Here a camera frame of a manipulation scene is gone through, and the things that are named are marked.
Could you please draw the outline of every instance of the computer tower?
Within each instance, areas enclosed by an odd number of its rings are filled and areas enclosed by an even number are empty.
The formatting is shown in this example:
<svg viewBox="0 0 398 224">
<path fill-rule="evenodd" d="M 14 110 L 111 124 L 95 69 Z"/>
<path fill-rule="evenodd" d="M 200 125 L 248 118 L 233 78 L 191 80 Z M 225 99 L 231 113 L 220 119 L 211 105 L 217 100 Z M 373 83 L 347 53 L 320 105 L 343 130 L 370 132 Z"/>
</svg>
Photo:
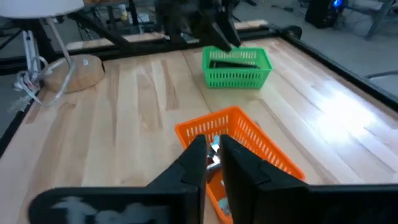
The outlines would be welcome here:
<svg viewBox="0 0 398 224">
<path fill-rule="evenodd" d="M 333 27 L 343 12 L 343 0 L 310 0 L 305 20 L 316 28 Z"/>
</svg>

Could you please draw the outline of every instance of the round wooden block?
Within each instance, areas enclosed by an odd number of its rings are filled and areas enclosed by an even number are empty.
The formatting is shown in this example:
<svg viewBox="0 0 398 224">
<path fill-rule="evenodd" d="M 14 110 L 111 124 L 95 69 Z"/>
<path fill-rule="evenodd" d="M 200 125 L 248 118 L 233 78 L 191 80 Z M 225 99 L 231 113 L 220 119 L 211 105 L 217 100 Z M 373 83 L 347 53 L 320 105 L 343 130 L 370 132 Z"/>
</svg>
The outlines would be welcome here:
<svg viewBox="0 0 398 224">
<path fill-rule="evenodd" d="M 71 58 L 75 61 L 76 70 L 70 78 L 65 93 L 84 90 L 97 84 L 104 78 L 105 72 L 101 59 L 98 57 L 94 55 L 74 55 Z M 68 71 L 69 66 L 64 61 L 61 65 L 53 69 L 51 74 L 45 76 L 44 86 L 54 92 L 60 91 Z"/>
</svg>

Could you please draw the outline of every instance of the orange basket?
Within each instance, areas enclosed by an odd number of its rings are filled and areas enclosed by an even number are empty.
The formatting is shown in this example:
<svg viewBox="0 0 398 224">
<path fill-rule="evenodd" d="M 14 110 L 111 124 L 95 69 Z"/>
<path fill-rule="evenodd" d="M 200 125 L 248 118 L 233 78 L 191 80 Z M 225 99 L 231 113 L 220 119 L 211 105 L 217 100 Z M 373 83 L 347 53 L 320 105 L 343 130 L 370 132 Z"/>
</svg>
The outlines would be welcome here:
<svg viewBox="0 0 398 224">
<path fill-rule="evenodd" d="M 243 110 L 231 106 L 175 126 L 175 132 L 186 149 L 198 134 L 206 136 L 207 143 L 213 142 L 216 135 L 228 134 L 244 147 L 267 160 L 286 173 L 304 180 L 303 172 L 273 143 L 262 129 Z M 206 185 L 207 194 L 217 215 L 223 223 L 233 223 L 231 215 L 225 215 L 218 201 L 226 197 L 221 172 L 217 172 Z"/>
</svg>

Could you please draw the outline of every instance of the floor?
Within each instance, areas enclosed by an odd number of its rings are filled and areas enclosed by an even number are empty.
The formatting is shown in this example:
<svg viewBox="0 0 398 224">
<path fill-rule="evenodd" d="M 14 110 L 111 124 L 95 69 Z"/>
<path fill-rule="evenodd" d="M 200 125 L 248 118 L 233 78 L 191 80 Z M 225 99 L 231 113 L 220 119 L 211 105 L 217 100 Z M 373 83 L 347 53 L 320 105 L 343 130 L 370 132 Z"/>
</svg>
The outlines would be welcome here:
<svg viewBox="0 0 398 224">
<path fill-rule="evenodd" d="M 304 42 L 358 75 L 365 76 L 398 70 L 396 63 L 398 29 L 396 29 L 397 24 L 393 22 L 383 24 L 382 29 L 374 36 L 372 41 L 367 41 L 363 39 L 363 36 L 369 29 L 371 20 L 355 12 L 344 12 L 346 16 L 345 26 L 338 26 L 336 29 L 316 29 L 304 21 L 305 11 L 298 6 L 295 6 L 293 13 L 271 7 L 274 4 L 292 6 L 294 5 L 292 0 L 256 0 L 256 2 L 258 3 L 257 7 L 252 7 L 246 3 L 240 4 L 236 9 L 235 16 L 243 21 L 266 19 L 279 26 L 298 25 L 303 29 L 302 40 Z M 377 2 L 371 1 L 370 4 L 379 7 Z M 59 26 L 62 26 L 59 32 L 66 43 L 80 40 L 78 29 L 73 21 L 65 21 Z M 22 38 L 18 37 L 0 51 L 0 58 L 23 54 Z M 0 76 L 0 135 L 8 127 L 15 114 L 13 111 L 8 111 L 8 108 L 13 101 L 22 96 L 22 93 L 15 92 L 11 88 L 14 79 L 14 75 Z M 398 96 L 398 88 L 396 88 L 398 77 L 378 78 L 373 82 Z"/>
</svg>

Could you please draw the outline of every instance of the black frame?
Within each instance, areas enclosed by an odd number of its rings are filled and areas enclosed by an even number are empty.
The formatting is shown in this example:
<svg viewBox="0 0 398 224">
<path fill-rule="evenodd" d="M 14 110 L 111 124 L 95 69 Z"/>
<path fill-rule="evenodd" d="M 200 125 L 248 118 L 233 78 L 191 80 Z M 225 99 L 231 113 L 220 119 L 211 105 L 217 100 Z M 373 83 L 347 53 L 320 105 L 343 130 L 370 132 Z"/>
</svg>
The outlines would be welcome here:
<svg viewBox="0 0 398 224">
<path fill-rule="evenodd" d="M 70 55 L 92 54 L 99 57 L 102 61 L 106 61 L 118 58 L 171 52 L 175 50 L 194 49 L 207 45 L 205 42 L 184 42 L 176 44 L 170 43 L 166 39 L 155 39 L 129 43 L 120 36 L 113 34 L 112 32 L 106 30 L 104 27 L 101 27 L 95 22 L 91 21 L 91 18 L 82 13 L 76 12 L 70 14 L 69 16 L 78 22 L 81 22 L 83 24 L 89 24 L 90 28 L 95 30 L 100 36 L 109 39 L 115 44 L 111 46 L 90 49 L 71 50 Z M 398 112 L 398 98 L 396 96 L 386 92 L 385 90 L 380 89 L 378 86 L 369 82 L 369 80 L 361 78 L 353 72 L 343 68 L 337 62 L 331 60 L 316 49 L 302 42 L 300 40 L 302 34 L 302 30 L 300 27 L 288 26 L 280 28 L 268 25 L 256 28 L 241 29 L 238 30 L 238 34 L 242 41 L 264 39 L 269 37 L 280 37 L 281 39 L 284 39 L 288 43 L 292 44 L 294 47 L 313 57 L 315 60 L 319 61 L 324 66 L 334 71 L 337 75 L 343 77 L 345 80 L 357 86 L 365 93 L 371 95 L 381 103 L 385 104 L 387 107 Z M 63 54 L 61 52 L 55 52 L 55 58 L 60 57 L 63 57 Z M 0 60 L 0 74 L 16 73 L 25 68 L 26 62 L 24 57 L 15 57 Z M 16 114 L 16 117 L 13 119 L 9 127 L 6 129 L 3 137 L 0 139 L 0 157 L 8 147 L 8 144 L 10 143 L 12 137 L 17 131 L 19 125 L 22 123 L 22 120 L 24 119 L 29 108 L 30 106 L 28 106 L 24 111 L 20 111 Z"/>
</svg>

